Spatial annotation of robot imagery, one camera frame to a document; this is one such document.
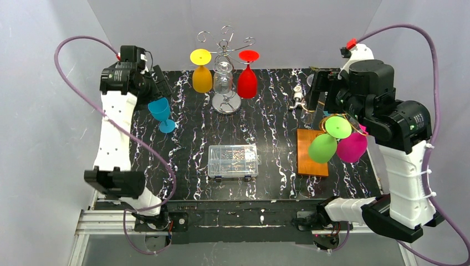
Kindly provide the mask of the clear glass wine glass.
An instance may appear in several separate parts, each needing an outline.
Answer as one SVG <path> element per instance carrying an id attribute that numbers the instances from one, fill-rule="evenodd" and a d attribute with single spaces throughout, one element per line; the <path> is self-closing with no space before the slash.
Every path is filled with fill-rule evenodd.
<path id="1" fill-rule="evenodd" d="M 302 101 L 302 114 L 301 119 L 307 128 L 314 127 L 314 122 L 318 119 L 318 116 L 322 118 L 323 105 L 324 105 L 324 93 L 315 91 L 316 72 L 310 74 L 306 79 L 306 85 L 304 87 L 304 96 Z"/>

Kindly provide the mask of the green plastic wine glass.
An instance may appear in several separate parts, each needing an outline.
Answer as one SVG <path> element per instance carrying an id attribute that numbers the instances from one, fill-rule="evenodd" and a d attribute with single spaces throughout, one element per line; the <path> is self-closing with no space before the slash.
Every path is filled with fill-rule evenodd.
<path id="1" fill-rule="evenodd" d="M 352 127 L 342 116 L 330 116 L 321 125 L 323 133 L 312 141 L 308 155 L 316 163 L 327 163 L 337 151 L 338 140 L 349 137 Z"/>

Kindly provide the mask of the blue plastic wine glass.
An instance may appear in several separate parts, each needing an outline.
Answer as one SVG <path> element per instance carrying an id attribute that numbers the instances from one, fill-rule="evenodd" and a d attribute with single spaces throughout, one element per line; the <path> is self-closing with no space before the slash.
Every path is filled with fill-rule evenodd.
<path id="1" fill-rule="evenodd" d="M 165 134 L 173 132 L 176 125 L 170 119 L 171 109 L 166 98 L 160 98 L 148 103 L 147 108 L 151 115 L 159 122 L 159 131 Z"/>

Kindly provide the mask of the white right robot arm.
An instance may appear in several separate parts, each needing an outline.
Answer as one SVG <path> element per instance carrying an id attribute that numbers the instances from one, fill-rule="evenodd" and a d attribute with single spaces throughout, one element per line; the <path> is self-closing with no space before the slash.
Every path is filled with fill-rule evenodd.
<path id="1" fill-rule="evenodd" d="M 443 221 L 433 204 L 425 159 L 437 124 L 421 103 L 396 99 L 393 67 L 375 59 L 366 45 L 352 39 L 341 55 L 346 59 L 341 68 L 315 71 L 307 107 L 316 109 L 325 93 L 324 110 L 332 117 L 349 115 L 365 127 L 384 158 L 389 190 L 372 198 L 332 197 L 317 205 L 317 214 L 324 224 L 365 224 L 378 235 L 412 243 L 423 235 L 423 226 Z"/>

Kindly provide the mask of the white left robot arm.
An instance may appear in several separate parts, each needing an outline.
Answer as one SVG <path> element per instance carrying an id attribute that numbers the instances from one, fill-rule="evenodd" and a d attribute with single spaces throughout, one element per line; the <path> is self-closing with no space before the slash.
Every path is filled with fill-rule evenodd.
<path id="1" fill-rule="evenodd" d="M 128 134 L 134 112 L 169 97 L 171 89 L 160 67 L 151 73 L 146 62 L 144 48 L 123 45 L 118 61 L 101 72 L 105 117 L 93 169 L 84 172 L 84 180 L 102 194 L 127 203 L 139 215 L 156 217 L 162 200 L 146 187 L 144 172 L 131 169 Z"/>

